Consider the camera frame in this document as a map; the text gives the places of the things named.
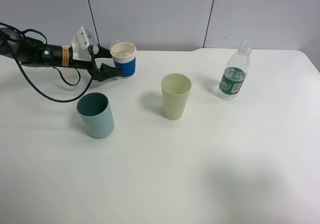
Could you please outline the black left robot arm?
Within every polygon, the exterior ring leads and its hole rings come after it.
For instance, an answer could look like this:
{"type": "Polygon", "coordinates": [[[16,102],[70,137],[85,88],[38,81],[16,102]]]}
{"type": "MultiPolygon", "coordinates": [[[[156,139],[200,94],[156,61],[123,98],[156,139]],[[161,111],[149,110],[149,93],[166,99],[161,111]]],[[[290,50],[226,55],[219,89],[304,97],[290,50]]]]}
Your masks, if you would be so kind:
{"type": "Polygon", "coordinates": [[[17,58],[27,67],[59,67],[87,70],[96,81],[119,77],[122,70],[104,63],[96,65],[98,58],[111,58],[110,51],[97,44],[93,34],[80,27],[70,46],[49,45],[47,42],[27,37],[27,32],[42,35],[41,32],[27,29],[19,31],[14,27],[1,28],[4,35],[0,39],[0,54],[8,58],[17,58]]]}

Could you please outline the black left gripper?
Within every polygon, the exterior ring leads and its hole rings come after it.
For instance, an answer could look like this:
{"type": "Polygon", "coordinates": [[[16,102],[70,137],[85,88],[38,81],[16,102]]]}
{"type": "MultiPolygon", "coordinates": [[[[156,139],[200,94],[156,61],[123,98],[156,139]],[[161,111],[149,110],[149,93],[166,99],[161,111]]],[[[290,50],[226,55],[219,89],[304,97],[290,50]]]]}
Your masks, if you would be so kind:
{"type": "MultiPolygon", "coordinates": [[[[112,55],[109,49],[106,49],[100,45],[94,45],[93,48],[94,57],[111,59],[112,55]]],[[[37,63],[44,67],[61,67],[61,68],[73,68],[82,70],[91,70],[92,64],[88,61],[76,60],[73,58],[72,47],[63,47],[56,45],[44,45],[42,49],[38,50],[37,63]]],[[[119,77],[122,75],[122,70],[116,67],[108,66],[104,63],[98,68],[96,65],[93,67],[93,79],[98,82],[103,82],[113,77],[119,77]]]]}

